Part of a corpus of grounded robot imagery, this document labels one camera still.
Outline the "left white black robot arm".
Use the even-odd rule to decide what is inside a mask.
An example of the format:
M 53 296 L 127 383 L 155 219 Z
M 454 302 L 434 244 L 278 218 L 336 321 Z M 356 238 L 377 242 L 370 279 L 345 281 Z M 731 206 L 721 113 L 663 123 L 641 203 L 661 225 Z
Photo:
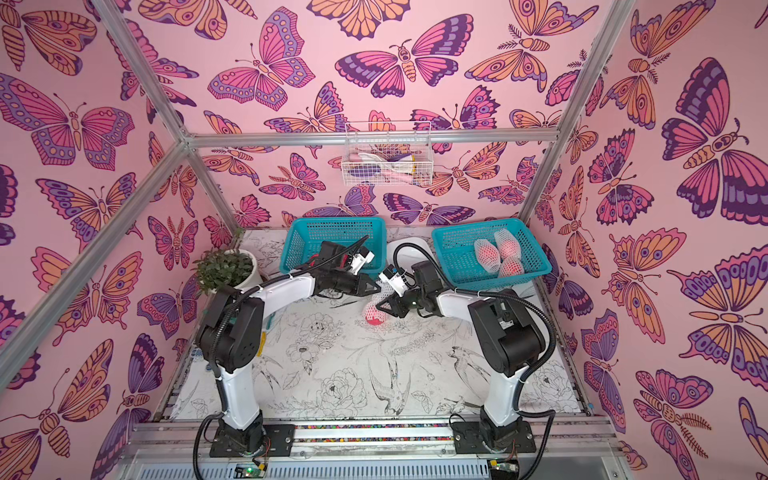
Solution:
M 365 297 L 379 285 L 363 268 L 375 259 L 366 235 L 348 246 L 324 241 L 318 254 L 298 268 L 245 290 L 219 288 L 202 321 L 196 344 L 211 368 L 220 411 L 206 416 L 204 433 L 217 423 L 212 455 L 259 456 L 268 451 L 264 415 L 252 371 L 264 343 L 266 319 L 325 290 Z

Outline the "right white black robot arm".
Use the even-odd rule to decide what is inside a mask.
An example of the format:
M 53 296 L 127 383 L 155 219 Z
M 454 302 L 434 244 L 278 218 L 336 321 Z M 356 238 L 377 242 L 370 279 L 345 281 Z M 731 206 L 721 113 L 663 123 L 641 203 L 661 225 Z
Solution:
M 479 409 L 479 436 L 491 451 L 513 446 L 527 418 L 554 418 L 553 411 L 527 412 L 520 397 L 527 380 L 548 362 L 556 347 L 551 320 L 513 289 L 473 291 L 453 285 L 429 252 L 413 242 L 397 245 L 379 275 L 393 293 L 376 309 L 393 317 L 416 313 L 425 319 L 470 324 L 493 374 Z

